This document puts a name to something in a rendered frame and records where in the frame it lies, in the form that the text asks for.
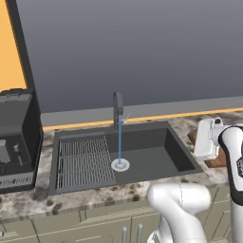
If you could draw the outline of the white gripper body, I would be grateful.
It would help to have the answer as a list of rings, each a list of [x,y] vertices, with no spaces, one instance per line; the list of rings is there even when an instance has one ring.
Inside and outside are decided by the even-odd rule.
[[[194,156],[199,160],[215,159],[218,148],[212,139],[213,119],[202,120],[198,124]]]

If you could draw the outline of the brown wooden cutting board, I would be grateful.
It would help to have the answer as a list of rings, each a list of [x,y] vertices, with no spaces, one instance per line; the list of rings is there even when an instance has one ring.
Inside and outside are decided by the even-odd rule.
[[[196,131],[189,132],[187,137],[192,145],[196,144]],[[206,159],[205,163],[209,168],[226,167],[226,156],[222,148],[219,148],[218,155],[215,159]]]

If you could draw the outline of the dark grey sink basin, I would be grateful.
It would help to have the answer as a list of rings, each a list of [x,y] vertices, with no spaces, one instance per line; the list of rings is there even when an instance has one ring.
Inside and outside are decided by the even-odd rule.
[[[49,193],[56,190],[58,149],[61,136],[104,132],[111,162],[119,158],[119,132],[112,127],[62,131],[54,135]],[[121,158],[130,167],[125,172],[113,170],[115,185],[200,173],[202,169],[167,121],[125,125],[121,128]]]

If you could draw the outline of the round silver sink drain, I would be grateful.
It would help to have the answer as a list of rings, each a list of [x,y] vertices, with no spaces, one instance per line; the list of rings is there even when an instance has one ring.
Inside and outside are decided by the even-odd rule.
[[[111,168],[117,172],[125,172],[129,169],[130,163],[127,159],[114,159]]]

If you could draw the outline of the dark grey sink faucet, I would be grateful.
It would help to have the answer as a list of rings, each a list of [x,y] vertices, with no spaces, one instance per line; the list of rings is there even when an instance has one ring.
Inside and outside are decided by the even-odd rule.
[[[114,130],[117,131],[119,128],[119,116],[123,115],[123,101],[121,92],[115,92],[113,94],[113,121]]]

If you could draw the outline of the beige panel under sink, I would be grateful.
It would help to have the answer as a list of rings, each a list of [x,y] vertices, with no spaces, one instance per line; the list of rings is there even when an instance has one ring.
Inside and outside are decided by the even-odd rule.
[[[104,225],[121,220],[130,221],[135,216],[150,215],[154,211],[145,202],[131,202],[87,209],[79,212],[80,221],[87,226]]]

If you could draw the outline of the beige cupboard front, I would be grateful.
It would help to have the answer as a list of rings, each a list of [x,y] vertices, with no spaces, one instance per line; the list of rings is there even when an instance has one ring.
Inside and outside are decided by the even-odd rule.
[[[211,188],[210,207],[197,215],[209,243],[228,243],[231,240],[230,191],[228,186]]]

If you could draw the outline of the blue water stream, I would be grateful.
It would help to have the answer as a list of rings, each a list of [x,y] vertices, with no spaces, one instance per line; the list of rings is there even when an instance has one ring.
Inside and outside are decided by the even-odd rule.
[[[119,142],[118,142],[118,154],[119,154],[119,163],[122,164],[122,115],[119,115]]]

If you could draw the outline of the beige cupboard door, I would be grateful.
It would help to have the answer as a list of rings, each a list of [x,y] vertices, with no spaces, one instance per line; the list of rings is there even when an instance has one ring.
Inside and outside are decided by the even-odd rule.
[[[137,232],[140,224],[142,225],[141,243],[147,243],[148,237],[159,225],[159,214],[134,216],[132,218],[130,243],[137,243]]]
[[[122,228],[130,234],[130,219],[62,230],[50,234],[40,234],[41,243],[122,243]]]

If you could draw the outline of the beige drawer front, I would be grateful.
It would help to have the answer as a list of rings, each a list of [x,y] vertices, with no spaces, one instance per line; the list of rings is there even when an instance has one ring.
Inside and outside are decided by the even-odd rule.
[[[77,211],[67,214],[34,218],[32,222],[37,234],[46,234],[70,229],[81,223],[83,219],[86,219],[85,212]]]

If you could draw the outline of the black coffee machine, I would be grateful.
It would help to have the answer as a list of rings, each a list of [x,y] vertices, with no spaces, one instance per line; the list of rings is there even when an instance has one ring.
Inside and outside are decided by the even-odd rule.
[[[0,93],[0,195],[31,190],[43,142],[40,108],[33,88]]]

